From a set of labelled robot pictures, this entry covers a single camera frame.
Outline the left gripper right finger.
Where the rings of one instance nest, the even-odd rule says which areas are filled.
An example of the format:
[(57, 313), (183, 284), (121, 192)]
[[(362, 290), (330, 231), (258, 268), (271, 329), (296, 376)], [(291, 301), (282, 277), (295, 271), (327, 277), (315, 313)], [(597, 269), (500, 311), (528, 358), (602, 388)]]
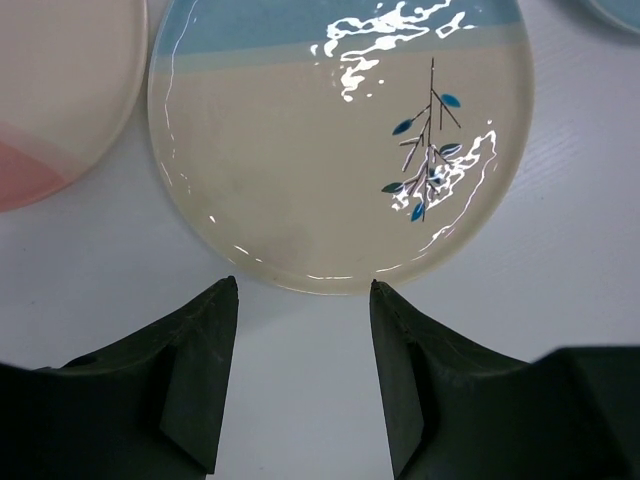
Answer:
[(440, 426), (440, 381), (464, 383), (526, 363), (457, 333), (382, 281), (371, 283), (369, 317), (393, 476), (406, 479)]

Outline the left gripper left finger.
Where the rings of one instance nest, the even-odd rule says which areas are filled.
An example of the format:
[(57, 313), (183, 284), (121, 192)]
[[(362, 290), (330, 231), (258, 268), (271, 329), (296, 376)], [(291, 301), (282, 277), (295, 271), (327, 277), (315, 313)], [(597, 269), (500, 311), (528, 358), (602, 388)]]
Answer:
[(56, 370), (93, 474), (215, 470), (238, 323), (234, 277)]

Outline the blue cream plate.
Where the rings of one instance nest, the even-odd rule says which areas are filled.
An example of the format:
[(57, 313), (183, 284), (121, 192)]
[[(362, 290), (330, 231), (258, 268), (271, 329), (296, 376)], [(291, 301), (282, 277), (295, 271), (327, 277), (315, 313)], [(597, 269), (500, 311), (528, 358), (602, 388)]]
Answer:
[(610, 25), (625, 32), (639, 34), (639, 0), (585, 0), (584, 4)]
[(516, 1), (173, 1), (147, 97), (187, 223), (320, 295), (455, 254), (510, 187), (533, 101)]

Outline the pink cream plate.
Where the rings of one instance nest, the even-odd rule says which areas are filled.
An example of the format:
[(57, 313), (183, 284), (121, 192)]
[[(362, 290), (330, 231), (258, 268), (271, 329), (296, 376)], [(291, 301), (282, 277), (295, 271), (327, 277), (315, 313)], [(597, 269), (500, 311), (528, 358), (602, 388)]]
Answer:
[(1, 209), (87, 173), (128, 121), (148, 50), (144, 1), (1, 4)]

